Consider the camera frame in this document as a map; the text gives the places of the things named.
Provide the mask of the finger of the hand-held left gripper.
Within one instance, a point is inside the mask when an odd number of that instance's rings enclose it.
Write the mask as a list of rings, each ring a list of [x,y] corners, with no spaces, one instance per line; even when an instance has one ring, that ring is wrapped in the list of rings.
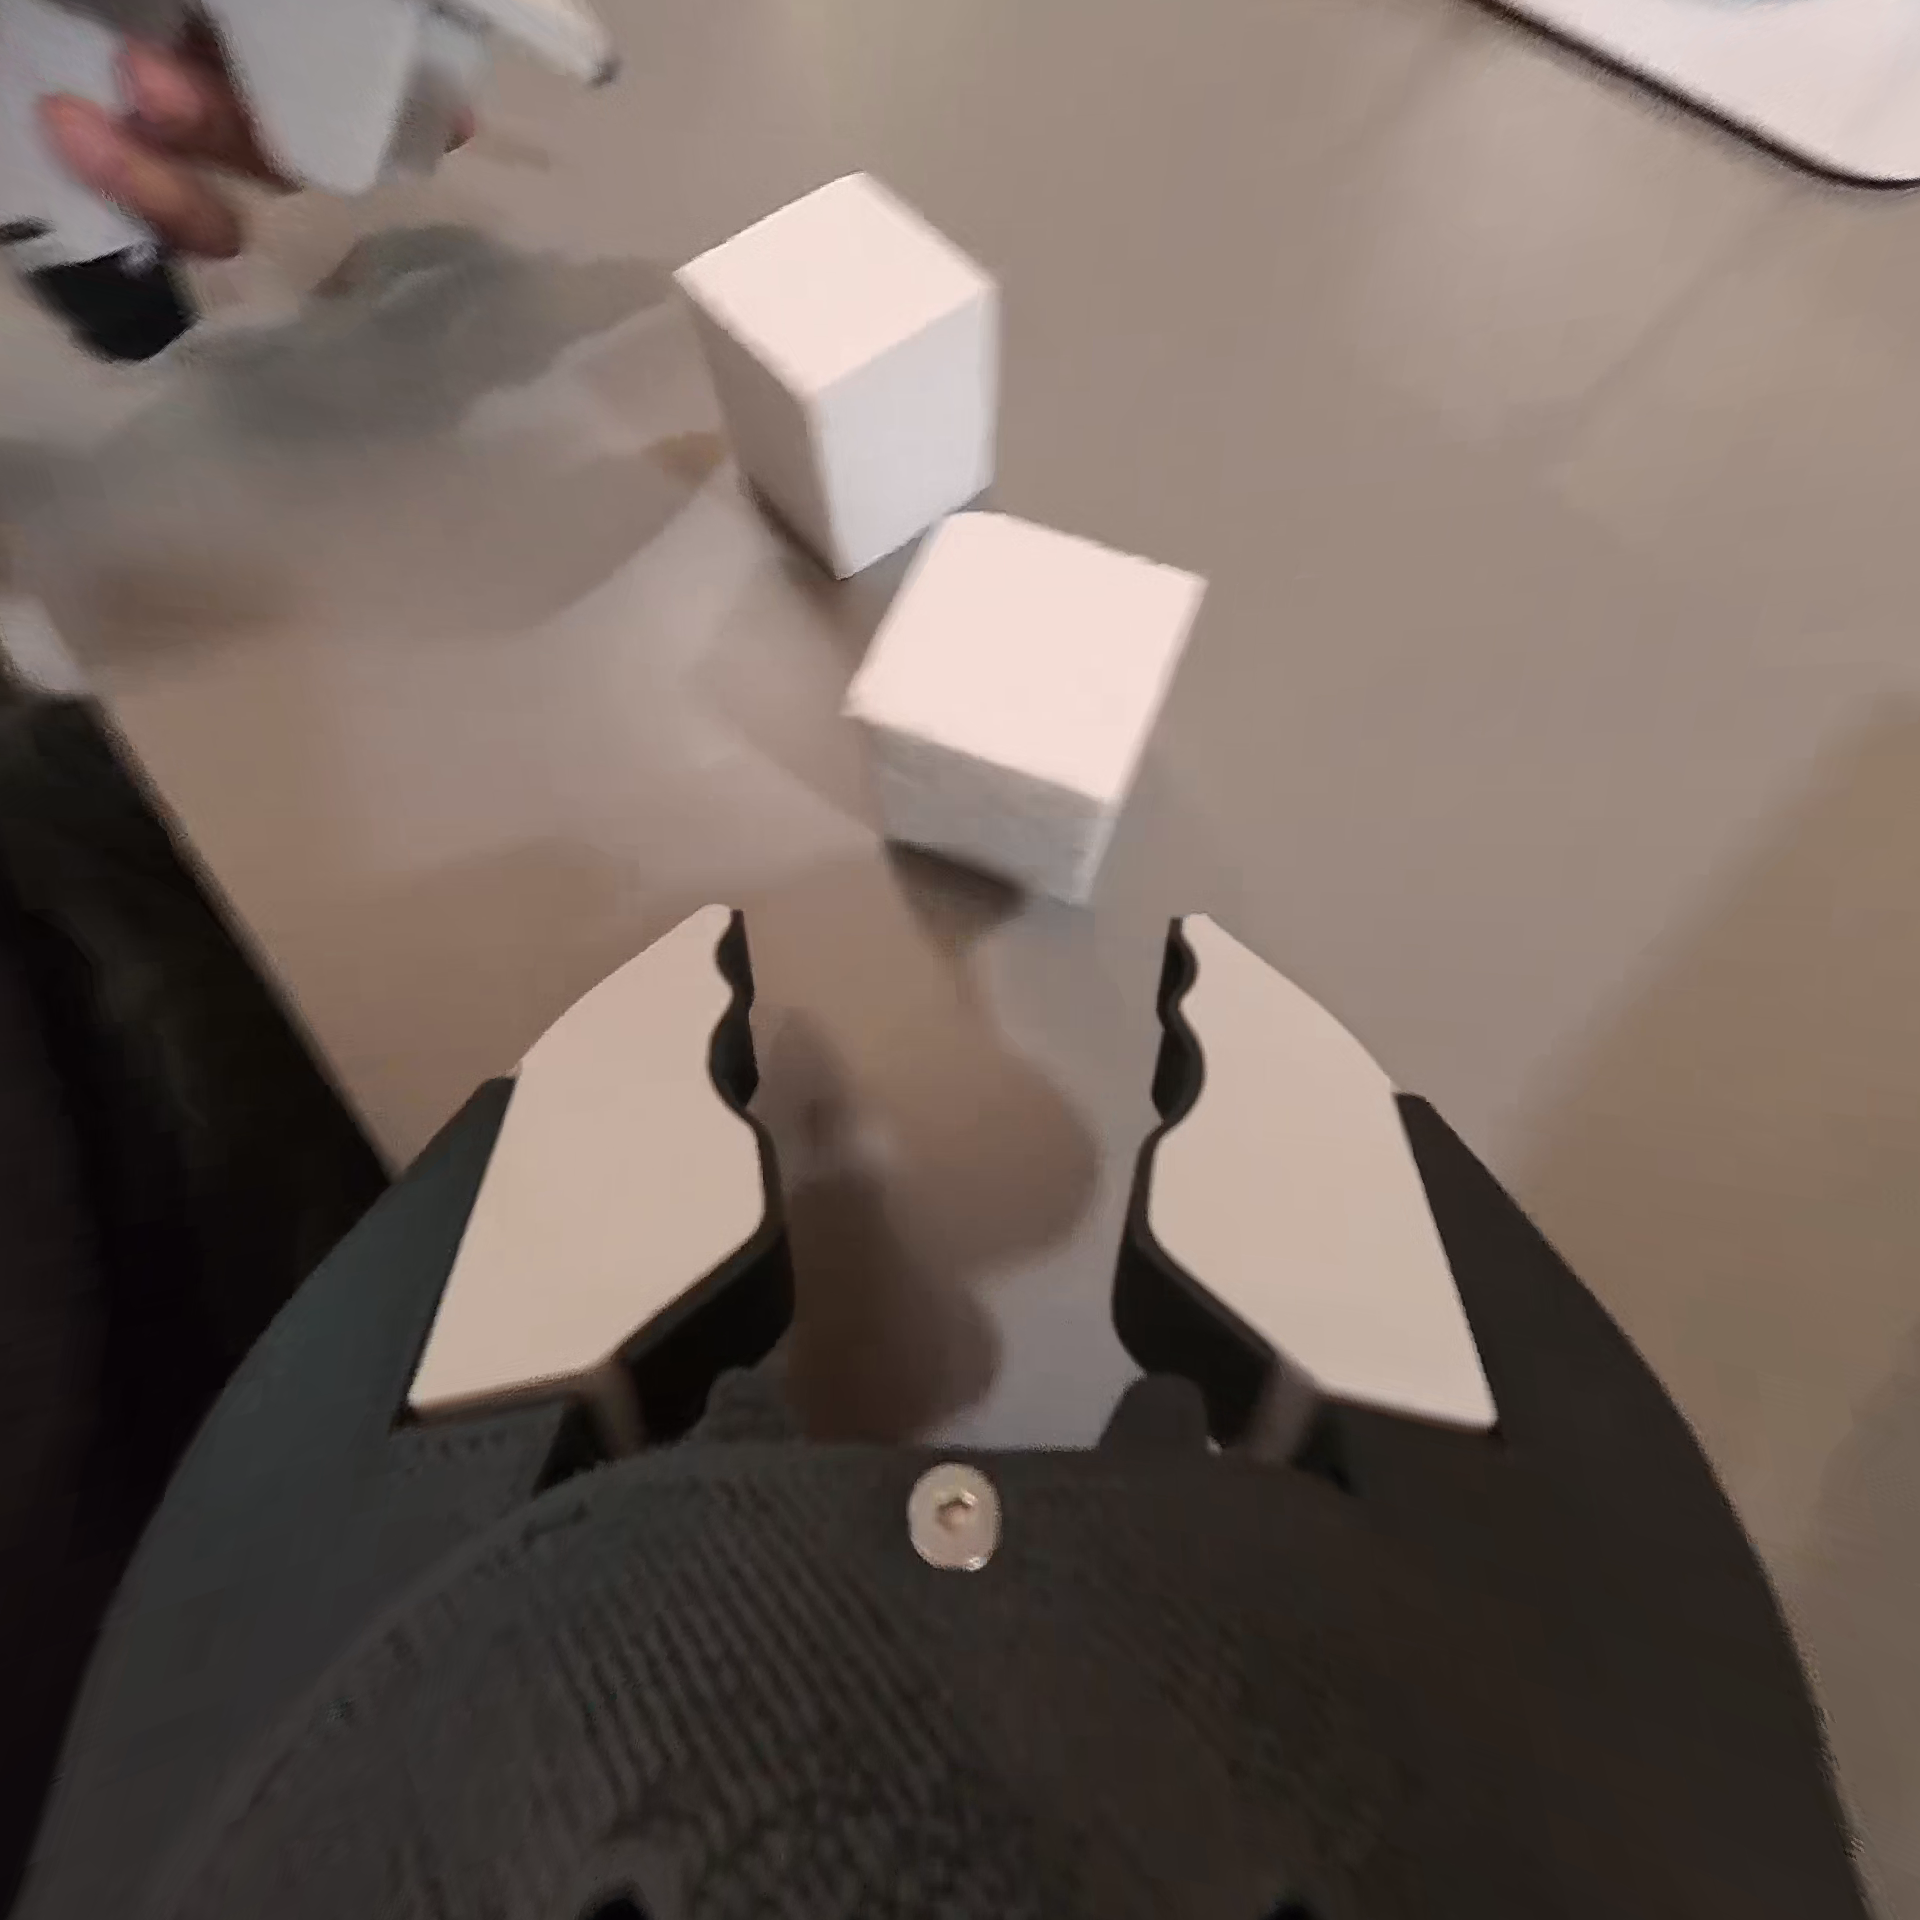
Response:
[[[210,26],[275,167],[331,197],[432,176],[499,44],[584,87],[618,73],[577,2],[216,2]]]

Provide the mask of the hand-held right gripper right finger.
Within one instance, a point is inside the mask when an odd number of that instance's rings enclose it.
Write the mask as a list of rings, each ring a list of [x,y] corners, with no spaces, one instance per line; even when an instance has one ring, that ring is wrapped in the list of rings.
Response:
[[[1297,1460],[1338,1413],[1499,1433],[1398,1080],[1212,917],[1168,924],[1114,1329],[1213,1453]]]

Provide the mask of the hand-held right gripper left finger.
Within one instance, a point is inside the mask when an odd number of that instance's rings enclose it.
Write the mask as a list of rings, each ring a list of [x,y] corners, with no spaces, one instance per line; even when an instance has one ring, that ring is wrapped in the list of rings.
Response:
[[[569,1403],[611,1453],[678,1442],[793,1318],[746,919],[708,905],[513,1074],[407,1408]]]

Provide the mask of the white foam cube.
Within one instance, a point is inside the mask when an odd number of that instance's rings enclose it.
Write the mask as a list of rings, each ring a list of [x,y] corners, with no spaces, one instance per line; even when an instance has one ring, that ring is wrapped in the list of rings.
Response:
[[[849,580],[988,491],[999,282],[869,174],[678,269],[737,468]]]
[[[847,690],[887,840],[1082,906],[1206,578],[1017,517],[948,517]]]

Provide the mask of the grey desk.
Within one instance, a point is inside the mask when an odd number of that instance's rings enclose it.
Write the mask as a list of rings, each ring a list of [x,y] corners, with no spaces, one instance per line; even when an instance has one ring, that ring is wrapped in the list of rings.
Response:
[[[1917,1917],[1917,197],[1475,4],[605,4],[109,369],[4,578],[401,1166],[744,910],[809,1424],[1078,1444],[1201,910],[1428,1094],[1767,1558]],[[1001,284],[988,504],[1208,580],[1091,908],[887,849],[672,275],[871,174]]]

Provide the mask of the white desk stand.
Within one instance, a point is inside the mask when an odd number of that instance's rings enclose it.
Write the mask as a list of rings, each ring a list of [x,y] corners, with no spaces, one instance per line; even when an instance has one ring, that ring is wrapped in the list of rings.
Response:
[[[1500,2],[1574,53],[1813,170],[1919,183],[1915,2]]]

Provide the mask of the person's left hand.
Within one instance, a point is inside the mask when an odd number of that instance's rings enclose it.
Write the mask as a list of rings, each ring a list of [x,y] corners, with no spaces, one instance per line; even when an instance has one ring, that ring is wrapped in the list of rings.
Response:
[[[172,40],[127,40],[116,85],[113,107],[44,96],[39,129],[71,177],[147,228],[169,253],[198,262],[243,253],[246,222],[230,185],[266,197],[302,190],[257,132],[212,24],[192,20]]]

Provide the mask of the person's dark clothing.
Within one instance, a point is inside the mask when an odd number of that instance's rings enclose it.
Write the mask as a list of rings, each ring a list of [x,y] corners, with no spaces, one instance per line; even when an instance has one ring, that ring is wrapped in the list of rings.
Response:
[[[3,702],[3,1895],[230,1376],[391,1184],[98,708]]]

